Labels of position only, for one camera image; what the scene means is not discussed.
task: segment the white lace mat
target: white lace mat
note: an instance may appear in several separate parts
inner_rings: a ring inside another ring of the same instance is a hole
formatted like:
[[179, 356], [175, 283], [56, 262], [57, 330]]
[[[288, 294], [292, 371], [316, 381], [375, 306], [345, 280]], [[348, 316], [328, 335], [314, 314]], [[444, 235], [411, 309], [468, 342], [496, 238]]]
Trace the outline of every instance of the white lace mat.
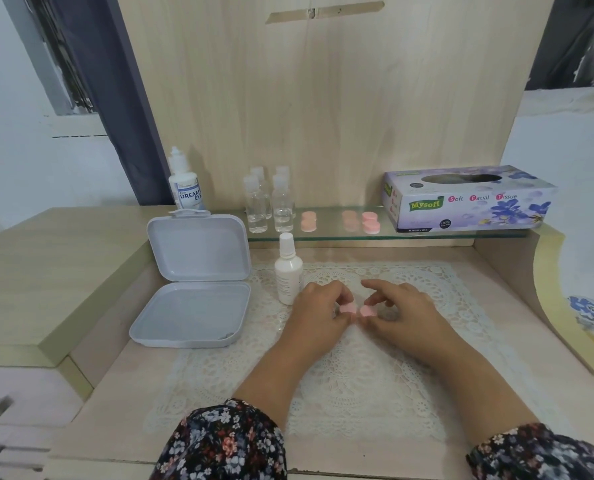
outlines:
[[[430, 295], [455, 330], [500, 371], [540, 420], [558, 433], [572, 428], [537, 386], [528, 367], [471, 297], [450, 265], [442, 262], [305, 264], [304, 282], [345, 283], [357, 303], [370, 290], [364, 278], [408, 282]], [[144, 429], [172, 430], [184, 414], [221, 403], [276, 341], [289, 307], [277, 300], [272, 265], [255, 266], [248, 279], [250, 304], [241, 337], [222, 349], [180, 350]], [[395, 313], [378, 308], [382, 316]], [[333, 351], [302, 379], [293, 398], [287, 434], [371, 438], [461, 436], [452, 402], [427, 367], [351, 326]]]

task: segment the white wall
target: white wall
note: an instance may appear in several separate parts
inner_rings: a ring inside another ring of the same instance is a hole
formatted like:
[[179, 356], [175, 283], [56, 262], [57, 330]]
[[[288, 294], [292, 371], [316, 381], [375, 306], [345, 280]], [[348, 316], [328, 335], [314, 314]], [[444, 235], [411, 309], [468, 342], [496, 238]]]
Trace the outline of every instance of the white wall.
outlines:
[[136, 204], [109, 139], [52, 138], [47, 108], [0, 0], [0, 229], [50, 207]]
[[594, 110], [517, 117], [502, 163], [560, 187], [546, 222], [566, 234], [562, 289], [594, 298]]

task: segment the blue flower print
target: blue flower print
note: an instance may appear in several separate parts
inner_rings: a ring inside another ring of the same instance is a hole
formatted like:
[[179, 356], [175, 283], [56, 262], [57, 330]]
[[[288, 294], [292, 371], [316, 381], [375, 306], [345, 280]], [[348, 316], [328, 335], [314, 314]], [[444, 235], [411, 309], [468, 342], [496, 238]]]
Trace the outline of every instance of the blue flower print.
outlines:
[[491, 207], [493, 215], [501, 219], [505, 224], [517, 224], [519, 219], [525, 219], [528, 216], [520, 210], [517, 205], [518, 200], [516, 198], [510, 199], [509, 201], [500, 200], [497, 205]]
[[588, 298], [569, 296], [568, 301], [573, 310], [581, 312], [585, 317], [594, 320], [594, 303]]
[[538, 214], [545, 214], [546, 212], [548, 212], [549, 206], [550, 206], [550, 202], [544, 202], [541, 205], [532, 203], [532, 204], [530, 204], [528, 209], [532, 210], [533, 212], [537, 212]]
[[537, 177], [533, 177], [530, 173], [526, 173], [525, 171], [521, 170], [517, 170], [508, 177], [512, 178], [513, 180], [517, 180], [517, 178], [530, 178], [531, 180], [537, 180]]

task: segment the floral print fabric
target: floral print fabric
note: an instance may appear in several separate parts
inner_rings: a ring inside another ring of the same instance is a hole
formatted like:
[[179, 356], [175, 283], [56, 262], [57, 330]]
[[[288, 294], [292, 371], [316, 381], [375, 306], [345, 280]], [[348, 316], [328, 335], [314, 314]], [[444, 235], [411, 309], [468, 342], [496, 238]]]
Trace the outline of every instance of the floral print fabric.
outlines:
[[150, 480], [285, 479], [284, 436], [263, 412], [238, 399], [183, 418]]
[[466, 457], [477, 480], [594, 479], [594, 446], [541, 423], [495, 435]]
[[[594, 446], [541, 423], [493, 436], [466, 460], [477, 480], [594, 479]], [[263, 412], [238, 399], [181, 420], [150, 480], [286, 479], [284, 437]]]

